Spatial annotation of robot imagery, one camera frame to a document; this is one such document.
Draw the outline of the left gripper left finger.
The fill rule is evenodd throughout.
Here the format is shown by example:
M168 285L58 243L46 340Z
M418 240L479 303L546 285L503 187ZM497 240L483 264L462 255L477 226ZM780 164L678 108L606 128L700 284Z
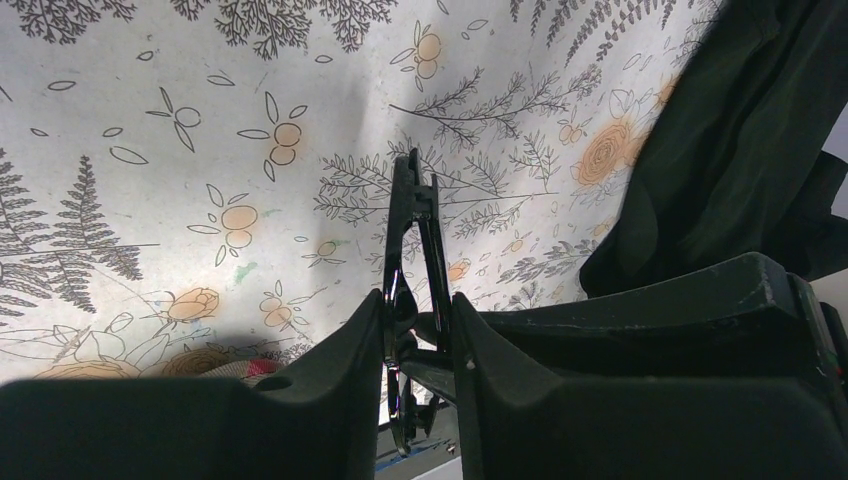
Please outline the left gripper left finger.
M229 378L28 380L1 390L5 479L370 479L381 294L295 362Z

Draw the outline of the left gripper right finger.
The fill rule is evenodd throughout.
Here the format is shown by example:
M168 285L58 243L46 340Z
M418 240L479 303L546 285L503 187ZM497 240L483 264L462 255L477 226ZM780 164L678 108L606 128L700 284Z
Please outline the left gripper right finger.
M561 376L453 299L467 479L843 479L847 445L789 378Z

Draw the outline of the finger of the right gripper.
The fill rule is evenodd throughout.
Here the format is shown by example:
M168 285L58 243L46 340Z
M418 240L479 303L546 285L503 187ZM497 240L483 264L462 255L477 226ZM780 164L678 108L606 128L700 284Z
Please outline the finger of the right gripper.
M461 424L843 424L844 343L809 284L759 253L530 310L452 300L415 382Z

